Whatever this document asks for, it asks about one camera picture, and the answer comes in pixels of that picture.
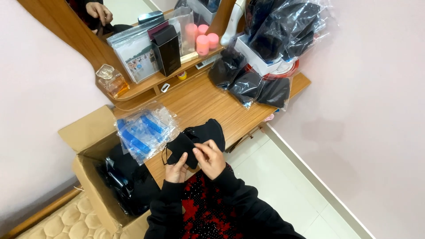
mattress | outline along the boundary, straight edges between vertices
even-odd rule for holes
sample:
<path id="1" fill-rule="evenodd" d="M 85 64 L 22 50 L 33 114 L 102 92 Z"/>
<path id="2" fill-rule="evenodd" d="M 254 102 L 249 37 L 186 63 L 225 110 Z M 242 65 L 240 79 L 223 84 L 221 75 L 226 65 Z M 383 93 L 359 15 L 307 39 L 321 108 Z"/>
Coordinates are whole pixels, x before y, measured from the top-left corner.
<path id="1" fill-rule="evenodd" d="M 106 230 L 85 192 L 21 234 L 18 239 L 129 239 L 126 232 L 111 235 Z"/>

wooden desk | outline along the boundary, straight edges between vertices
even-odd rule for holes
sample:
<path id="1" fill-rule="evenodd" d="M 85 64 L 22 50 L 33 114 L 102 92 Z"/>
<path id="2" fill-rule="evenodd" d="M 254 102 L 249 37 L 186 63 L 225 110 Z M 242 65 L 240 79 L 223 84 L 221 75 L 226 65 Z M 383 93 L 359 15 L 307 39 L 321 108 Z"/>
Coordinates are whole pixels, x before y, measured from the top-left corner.
<path id="1" fill-rule="evenodd" d="M 303 74 L 295 76 L 291 97 L 298 94 L 310 83 L 310 80 Z M 226 148 L 276 111 L 274 107 L 261 104 L 253 104 L 249 110 L 246 110 L 230 93 L 218 89 L 210 81 L 206 72 L 174 89 L 173 92 L 164 94 L 157 101 L 177 115 L 181 130 L 190 126 L 202 125 L 211 118 L 216 119 L 223 128 Z M 165 167 L 161 154 L 155 155 L 145 164 L 159 187 L 162 188 L 165 179 Z M 189 170 L 186 179 L 196 173 L 199 166 L 196 170 Z"/>

perfume bottle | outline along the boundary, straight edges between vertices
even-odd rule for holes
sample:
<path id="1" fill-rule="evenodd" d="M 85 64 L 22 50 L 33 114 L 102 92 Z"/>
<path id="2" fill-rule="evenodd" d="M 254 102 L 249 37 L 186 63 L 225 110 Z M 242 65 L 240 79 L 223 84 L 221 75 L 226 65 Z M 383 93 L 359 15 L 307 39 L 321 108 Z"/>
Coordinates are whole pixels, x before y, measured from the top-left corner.
<path id="1" fill-rule="evenodd" d="M 110 65 L 103 64 L 96 71 L 96 75 L 98 76 L 99 84 L 115 99 L 130 89 L 121 73 Z"/>

